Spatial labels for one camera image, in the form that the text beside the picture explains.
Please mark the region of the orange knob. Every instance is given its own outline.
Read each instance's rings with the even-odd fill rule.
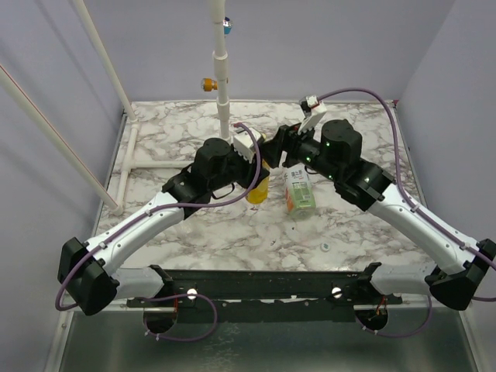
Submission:
[[[212,79],[209,79],[209,78],[205,78],[201,81],[201,89],[203,89],[204,91],[216,91],[217,90],[217,81],[215,80],[212,80]]]

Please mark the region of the cable clip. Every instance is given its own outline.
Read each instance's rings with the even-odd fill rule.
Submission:
[[[410,209],[410,212],[411,213],[415,213],[415,212],[417,212],[417,209],[419,209],[419,208],[420,208],[420,204],[417,204],[415,207],[413,207],[412,209]]]

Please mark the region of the yellow cup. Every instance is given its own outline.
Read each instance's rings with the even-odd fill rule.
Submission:
[[[269,164],[263,160],[262,167],[265,169],[270,169]],[[269,195],[269,177],[264,178],[258,186],[256,186],[252,191],[246,196],[246,200],[251,204],[260,204]]]

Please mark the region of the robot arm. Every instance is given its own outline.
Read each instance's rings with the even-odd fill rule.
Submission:
[[[418,202],[407,203],[392,175],[360,157],[362,136],[347,120],[326,122],[318,142],[313,136],[315,124],[325,111],[324,104],[315,97],[308,97],[300,105],[305,120],[296,126],[279,128],[276,136],[262,146],[265,161],[270,167],[277,167],[281,154],[286,152],[285,167],[302,163],[333,181],[336,192],[344,200],[388,222],[433,259],[433,264],[418,267],[380,265],[371,278],[380,293],[431,294],[446,306],[464,310],[488,269],[481,258],[466,248],[493,260],[496,244],[489,239],[478,242],[422,207],[424,215],[465,246],[441,233],[417,212]],[[408,193],[405,195],[414,200]]]
[[[67,281],[67,291],[87,315],[101,311],[112,300],[152,297],[163,286],[163,278],[150,268],[119,269],[126,259],[158,233],[183,221],[200,208],[210,206],[214,192],[237,183],[248,188],[268,177],[268,170],[254,159],[253,140],[262,141],[255,130],[234,136],[234,145],[223,139],[207,139],[194,162],[173,176],[162,191],[139,211],[110,230],[81,243],[67,241],[60,256],[58,280]]]

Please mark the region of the white pole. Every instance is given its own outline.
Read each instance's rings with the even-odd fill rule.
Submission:
[[[113,211],[122,211],[119,206],[98,182],[98,179],[84,165],[76,153],[69,147],[58,131],[48,121],[46,116],[34,105],[33,101],[21,89],[16,81],[9,75],[5,68],[0,65],[0,84],[7,93],[14,99],[15,103],[34,121],[43,134],[60,151],[65,159],[71,163],[74,169],[87,181],[96,191],[103,202]]]
[[[124,197],[126,196],[126,185],[131,172],[131,163],[133,162],[134,146],[136,145],[136,138],[138,136],[138,124],[134,123],[131,126],[131,133],[129,134],[129,142],[127,143],[126,153],[122,161],[121,177],[119,179],[119,188],[117,189],[117,202],[119,205],[124,206]]]
[[[121,82],[117,77],[117,73],[115,72],[115,69],[112,66],[112,62],[110,61],[107,51],[103,46],[102,39],[100,39],[100,36],[98,35],[98,31],[95,28],[95,24],[91,20],[90,13],[88,12],[86,5],[84,4],[84,0],[74,0],[74,4],[76,5],[77,13],[81,17],[81,21],[83,22],[86,32],[90,36],[93,46],[95,47],[98,55],[102,59],[103,66],[107,71],[108,77],[110,78],[110,81],[114,86],[114,89],[117,91],[117,95],[119,96],[122,105],[124,106],[124,109],[127,112],[129,120],[131,122],[135,122],[136,115],[133,111],[133,107],[131,107],[131,104],[129,103],[129,99],[127,98],[127,95],[124,92],[124,88],[122,87]]]
[[[228,64],[223,24],[226,17],[226,0],[208,0],[208,7],[210,8],[210,18],[214,24],[215,50],[213,58],[215,78],[217,79],[217,112],[220,121],[220,137],[229,141]]]

